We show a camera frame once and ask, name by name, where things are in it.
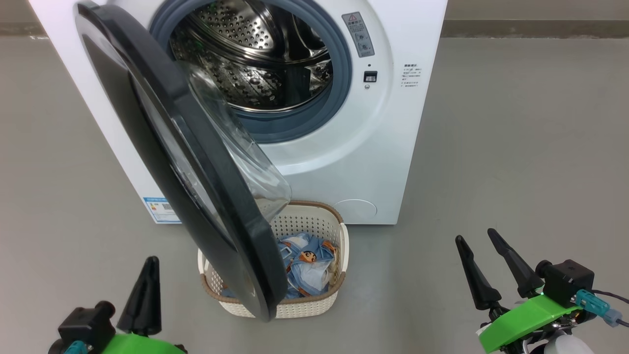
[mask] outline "basket handle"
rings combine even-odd
[[[350,238],[347,237],[349,233],[347,232],[347,226],[345,223],[341,223],[341,242],[343,242],[343,265],[341,266],[341,271],[347,271],[347,265],[350,260]]]
[[[199,267],[199,273],[205,274],[205,256],[203,256],[203,252],[199,249],[197,252],[197,265]]]

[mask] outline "cartoon print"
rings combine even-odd
[[[304,251],[299,255],[299,259],[304,262],[314,263],[316,262],[316,254],[311,251]]]

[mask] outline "warning label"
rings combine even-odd
[[[148,210],[158,224],[181,224],[166,198],[144,198]]]
[[[369,32],[367,31],[365,23],[362,21],[360,13],[344,14],[342,15],[342,18],[347,26],[347,29],[352,35],[352,39],[356,45],[356,50],[358,50],[358,56],[362,58],[375,55],[376,53],[374,52],[374,46],[371,43],[371,37],[369,37]]]
[[[414,88],[420,85],[421,68],[417,64],[404,64],[400,87]]]

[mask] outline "open door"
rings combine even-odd
[[[76,10],[92,66],[151,175],[227,286],[270,321],[287,282],[268,220],[290,201],[290,186],[209,75],[171,61],[117,6]]]

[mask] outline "gray wall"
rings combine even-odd
[[[27,0],[0,0],[0,23],[37,21]]]
[[[450,0],[456,20],[629,20],[627,0]],[[36,21],[27,0],[0,0],[1,22]]]

